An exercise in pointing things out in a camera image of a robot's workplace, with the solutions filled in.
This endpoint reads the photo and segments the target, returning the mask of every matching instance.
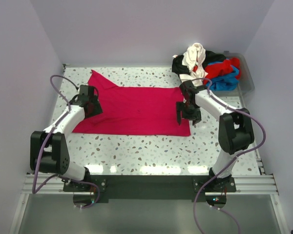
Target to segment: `terrazzo surface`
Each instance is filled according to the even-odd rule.
[[[67,67],[64,75],[77,85],[87,84],[91,69],[119,86],[177,87],[180,81],[169,67]],[[62,82],[61,92],[71,99],[76,89]],[[241,107],[239,97],[222,97]],[[66,106],[58,98],[52,121]],[[218,122],[201,109],[202,121],[191,126],[191,136],[118,136],[71,134],[68,139],[70,160],[89,168],[91,174],[104,175],[206,175],[220,151]],[[256,154],[241,156],[233,175],[259,175]]]

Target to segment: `gray storage bin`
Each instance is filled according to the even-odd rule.
[[[245,94],[254,90],[254,83],[246,64],[245,58],[242,54],[239,53],[229,53],[228,51],[223,52],[227,58],[238,58],[240,59],[240,71],[241,78],[239,80],[239,84],[235,90],[232,91],[213,91],[217,96],[238,96],[239,91],[241,94]]]

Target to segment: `wall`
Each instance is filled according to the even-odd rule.
[[[29,141],[46,127],[61,63],[28,0],[0,0],[0,234],[9,232],[29,168]]]
[[[274,1],[245,57],[255,84],[247,106],[266,127],[261,156],[293,229],[293,0]]]
[[[244,53],[273,0],[31,0],[61,62],[170,65],[194,42]]]

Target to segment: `red cloth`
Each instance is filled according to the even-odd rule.
[[[240,79],[241,77],[240,60],[238,58],[231,58],[230,60],[227,59],[220,63],[207,65],[207,67],[204,69],[208,73],[206,78],[213,79],[215,77],[227,75],[233,72],[233,68],[231,66],[234,66],[237,69],[239,69],[239,74],[235,78]],[[207,82],[208,82],[207,80],[203,80],[204,85],[206,85]]]
[[[74,133],[190,136],[189,121],[177,123],[179,88],[119,87],[92,71],[89,85],[99,90],[103,113],[80,122]]]

